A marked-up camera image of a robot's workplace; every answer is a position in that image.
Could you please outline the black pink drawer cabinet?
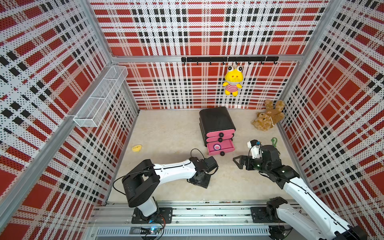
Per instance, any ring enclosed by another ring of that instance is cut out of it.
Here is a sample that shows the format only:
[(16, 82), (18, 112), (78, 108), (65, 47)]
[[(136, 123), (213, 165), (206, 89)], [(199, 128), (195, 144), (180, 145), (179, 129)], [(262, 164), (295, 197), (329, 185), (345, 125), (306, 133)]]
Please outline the black pink drawer cabinet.
[[(200, 129), (209, 155), (224, 156), (233, 152), (233, 137), (236, 127), (226, 107), (203, 109), (199, 112)], [(213, 146), (220, 144), (222, 149), (214, 151)]]

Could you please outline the purple tape roll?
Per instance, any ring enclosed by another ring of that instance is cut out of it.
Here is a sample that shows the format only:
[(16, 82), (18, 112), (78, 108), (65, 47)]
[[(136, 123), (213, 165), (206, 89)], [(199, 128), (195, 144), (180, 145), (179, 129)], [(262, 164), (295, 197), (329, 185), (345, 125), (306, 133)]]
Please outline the purple tape roll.
[(213, 146), (213, 150), (214, 150), (214, 151), (219, 151), (219, 150), (221, 150), (221, 149), (222, 149), (222, 147), (221, 147), (220, 144), (215, 144), (215, 145)]

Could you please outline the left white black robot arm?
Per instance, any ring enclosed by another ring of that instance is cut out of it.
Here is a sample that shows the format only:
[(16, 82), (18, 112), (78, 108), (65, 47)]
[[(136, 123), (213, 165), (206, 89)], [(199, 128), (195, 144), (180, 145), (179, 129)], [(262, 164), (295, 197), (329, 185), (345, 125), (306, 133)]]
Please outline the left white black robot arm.
[(129, 207), (138, 209), (137, 216), (147, 223), (154, 223), (165, 215), (161, 213), (156, 200), (152, 197), (157, 187), (178, 180), (207, 188), (211, 176), (219, 169), (214, 157), (198, 159), (191, 157), (174, 164), (154, 164), (150, 159), (139, 163), (122, 177), (124, 194)]

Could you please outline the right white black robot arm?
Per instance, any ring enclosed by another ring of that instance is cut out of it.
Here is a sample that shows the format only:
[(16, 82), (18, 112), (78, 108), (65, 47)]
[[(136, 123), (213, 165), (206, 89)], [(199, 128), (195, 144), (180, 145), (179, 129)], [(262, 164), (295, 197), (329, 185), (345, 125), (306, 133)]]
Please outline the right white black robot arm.
[(248, 143), (251, 155), (237, 156), (233, 162), (239, 169), (258, 171), (276, 183), (307, 213), (303, 216), (285, 199), (276, 197), (267, 202), (267, 215), (287, 223), (307, 240), (366, 240), (367, 233), (360, 226), (352, 226), (333, 212), (307, 186), (290, 166), (282, 164), (277, 148)]

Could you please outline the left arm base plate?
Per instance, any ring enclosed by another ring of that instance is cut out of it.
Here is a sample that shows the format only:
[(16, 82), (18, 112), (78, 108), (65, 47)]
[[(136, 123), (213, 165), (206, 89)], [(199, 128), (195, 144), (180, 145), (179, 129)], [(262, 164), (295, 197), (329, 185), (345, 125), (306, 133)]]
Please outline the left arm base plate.
[(145, 217), (139, 208), (135, 208), (132, 224), (151, 224), (151, 223), (165, 223), (170, 224), (173, 218), (173, 208), (159, 208), (156, 212), (148, 217)]

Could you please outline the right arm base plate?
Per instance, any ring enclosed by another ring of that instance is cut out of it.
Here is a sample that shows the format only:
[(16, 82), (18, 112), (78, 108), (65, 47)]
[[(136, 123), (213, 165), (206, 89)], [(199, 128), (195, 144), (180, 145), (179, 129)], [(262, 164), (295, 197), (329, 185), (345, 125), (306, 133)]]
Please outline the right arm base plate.
[(277, 219), (269, 207), (251, 207), (251, 217), (253, 223), (276, 223)]

